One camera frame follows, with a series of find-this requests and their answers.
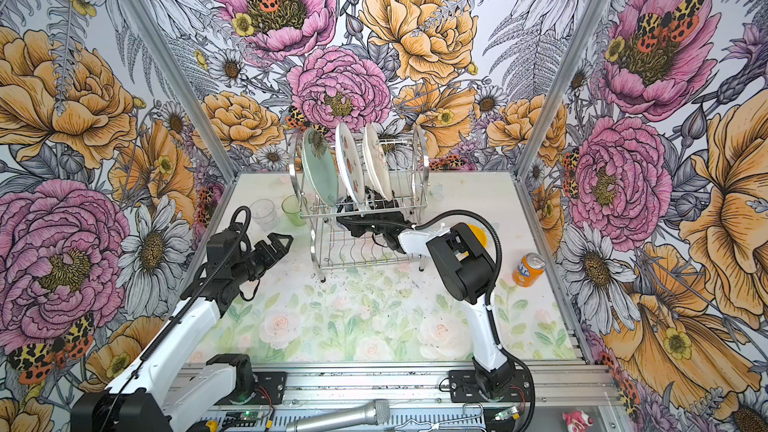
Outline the clear glass cup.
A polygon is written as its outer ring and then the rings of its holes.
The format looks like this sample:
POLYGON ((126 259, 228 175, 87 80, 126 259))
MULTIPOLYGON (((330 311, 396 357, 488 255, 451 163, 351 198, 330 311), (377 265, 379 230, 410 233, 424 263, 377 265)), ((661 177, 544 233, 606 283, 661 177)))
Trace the clear glass cup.
POLYGON ((279 217, 275 203, 270 199, 258 199, 249 205, 251 225, 262 232, 271 232, 278 224, 279 217))

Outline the green glass jar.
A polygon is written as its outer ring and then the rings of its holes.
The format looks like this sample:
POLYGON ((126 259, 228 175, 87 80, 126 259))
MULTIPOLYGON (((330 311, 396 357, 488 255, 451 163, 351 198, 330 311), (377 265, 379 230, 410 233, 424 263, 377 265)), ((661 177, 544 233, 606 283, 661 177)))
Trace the green glass jar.
POLYGON ((305 203, 305 197, 295 194, 287 196, 281 203, 283 213, 295 227, 302 227, 306 224, 306 219, 302 215, 305 203))

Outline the chrome wire dish rack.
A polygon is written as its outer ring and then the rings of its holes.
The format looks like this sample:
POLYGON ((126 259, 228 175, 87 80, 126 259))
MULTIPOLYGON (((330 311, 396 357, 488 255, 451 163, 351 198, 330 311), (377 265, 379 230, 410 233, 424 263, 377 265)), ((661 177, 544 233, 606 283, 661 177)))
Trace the chrome wire dish rack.
POLYGON ((310 224, 310 254, 320 278, 332 270, 416 261, 426 249, 401 239, 427 207, 429 156, 424 131, 389 139, 368 124, 359 135, 338 124, 329 140, 314 128, 289 137, 289 174, 299 213, 310 224))

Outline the cream white plate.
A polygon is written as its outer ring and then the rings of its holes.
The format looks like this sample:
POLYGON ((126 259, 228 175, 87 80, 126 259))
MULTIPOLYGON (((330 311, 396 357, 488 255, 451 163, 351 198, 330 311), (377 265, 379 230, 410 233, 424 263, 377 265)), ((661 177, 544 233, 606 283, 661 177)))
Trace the cream white plate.
POLYGON ((392 200, 388 162, 372 123, 367 124, 363 131, 362 151, 373 187, 385 200, 392 200))

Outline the white watermelon pattern plate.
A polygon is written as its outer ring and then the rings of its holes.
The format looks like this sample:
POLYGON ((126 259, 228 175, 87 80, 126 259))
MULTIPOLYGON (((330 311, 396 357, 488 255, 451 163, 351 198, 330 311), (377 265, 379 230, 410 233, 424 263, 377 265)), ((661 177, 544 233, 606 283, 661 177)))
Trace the white watermelon pattern plate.
POLYGON ((349 127, 341 122, 335 129, 336 162, 344 187, 356 204, 365 200, 365 181, 356 143, 349 127))

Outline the yellow plastic bowl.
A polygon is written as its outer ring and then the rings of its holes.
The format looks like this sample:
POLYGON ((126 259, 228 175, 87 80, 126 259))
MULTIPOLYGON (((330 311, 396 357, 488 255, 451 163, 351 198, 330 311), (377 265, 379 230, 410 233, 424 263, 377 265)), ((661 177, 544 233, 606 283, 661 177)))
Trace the yellow plastic bowl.
POLYGON ((487 248, 488 247, 488 237, 487 237, 485 231, 482 228, 480 228, 480 227, 478 227, 478 226, 476 226, 474 224, 469 224, 468 227, 470 228, 471 232, 473 233, 473 235, 475 236, 477 241, 484 248, 487 248))

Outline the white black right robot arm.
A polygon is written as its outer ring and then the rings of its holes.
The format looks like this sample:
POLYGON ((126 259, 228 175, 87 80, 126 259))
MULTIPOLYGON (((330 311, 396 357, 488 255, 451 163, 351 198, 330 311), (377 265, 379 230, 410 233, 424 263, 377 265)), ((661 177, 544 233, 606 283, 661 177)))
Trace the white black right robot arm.
POLYGON ((370 234, 394 252, 432 262, 443 287, 463 306, 480 391, 488 398, 505 394, 523 363, 503 346, 494 317, 502 247, 491 223, 476 212, 452 209, 419 224, 394 207, 375 203, 361 211, 349 200, 339 202, 336 212, 339 226, 353 237, 370 234))

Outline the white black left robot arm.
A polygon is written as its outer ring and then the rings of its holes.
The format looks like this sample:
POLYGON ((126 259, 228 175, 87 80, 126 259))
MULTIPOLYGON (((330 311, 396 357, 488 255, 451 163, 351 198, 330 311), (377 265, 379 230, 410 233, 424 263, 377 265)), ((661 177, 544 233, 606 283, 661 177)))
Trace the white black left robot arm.
POLYGON ((247 282, 257 282, 290 251, 293 238, 272 232, 250 243, 235 224, 211 237, 207 262, 171 317, 116 378, 75 403, 74 431, 189 431, 218 402, 248 401, 256 389, 245 354, 218 354, 185 386, 171 389, 185 361, 223 318, 247 282))

